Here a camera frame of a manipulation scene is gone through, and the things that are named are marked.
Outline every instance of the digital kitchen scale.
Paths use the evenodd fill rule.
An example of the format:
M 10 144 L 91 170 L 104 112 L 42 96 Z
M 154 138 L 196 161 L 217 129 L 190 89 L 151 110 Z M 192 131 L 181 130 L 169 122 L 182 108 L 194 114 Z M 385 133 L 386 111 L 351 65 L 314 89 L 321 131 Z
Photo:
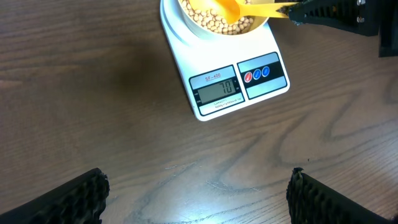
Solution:
M 285 93 L 290 82 L 268 23 L 246 35 L 203 40 L 186 25 L 176 0 L 160 16 L 195 116 L 222 116 Z

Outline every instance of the white bowl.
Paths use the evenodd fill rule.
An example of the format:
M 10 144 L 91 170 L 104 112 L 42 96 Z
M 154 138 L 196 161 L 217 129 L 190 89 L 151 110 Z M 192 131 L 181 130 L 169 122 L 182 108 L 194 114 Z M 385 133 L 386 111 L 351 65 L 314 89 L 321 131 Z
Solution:
M 256 30 L 259 27 L 262 27 L 269 19 L 269 17 L 254 17 L 254 22 L 251 25 L 249 31 L 245 34 L 238 34 L 238 35 L 226 35 L 226 34 L 218 34 L 214 33 L 208 29 L 203 28 L 199 24 L 197 24 L 191 17 L 183 10 L 182 8 L 182 0 L 171 0 L 171 1 L 178 1 L 180 9 L 183 14 L 183 18 L 189 29 L 197 35 L 201 39 L 205 40 L 215 40 L 215 39 L 224 39 L 224 38 L 236 38 L 241 37 L 242 35 L 248 35 L 252 31 Z M 274 0 L 251 0 L 252 4 L 265 4 L 265 3 L 274 3 Z

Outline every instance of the robotic arm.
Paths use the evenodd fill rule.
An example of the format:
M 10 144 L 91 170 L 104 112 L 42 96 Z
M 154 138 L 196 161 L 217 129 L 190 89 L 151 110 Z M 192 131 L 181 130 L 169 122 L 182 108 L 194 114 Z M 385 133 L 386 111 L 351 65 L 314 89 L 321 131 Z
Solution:
M 380 35 L 380 57 L 398 56 L 397 0 L 304 0 L 280 9 L 297 25 L 318 24 Z

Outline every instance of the wooden table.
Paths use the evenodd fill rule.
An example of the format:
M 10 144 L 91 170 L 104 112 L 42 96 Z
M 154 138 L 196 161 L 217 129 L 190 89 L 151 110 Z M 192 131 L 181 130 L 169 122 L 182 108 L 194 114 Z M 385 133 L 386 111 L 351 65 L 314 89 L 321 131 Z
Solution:
M 0 213 L 99 167 L 104 223 L 289 223 L 300 166 L 393 216 L 398 58 L 377 37 L 270 25 L 291 89 L 202 123 L 159 1 L 0 2 Z

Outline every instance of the yellow measuring spoon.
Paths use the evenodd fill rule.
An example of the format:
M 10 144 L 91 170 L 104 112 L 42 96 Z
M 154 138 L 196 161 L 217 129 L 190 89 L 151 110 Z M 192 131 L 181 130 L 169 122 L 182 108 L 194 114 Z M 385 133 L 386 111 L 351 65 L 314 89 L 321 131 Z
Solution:
M 284 6 L 297 4 L 297 2 L 283 2 L 247 5 L 242 0 L 190 0 L 189 2 L 195 10 L 207 11 L 214 9 L 218 15 L 226 19 L 228 24 L 239 21 L 243 16 L 288 18 L 287 15 L 276 10 Z

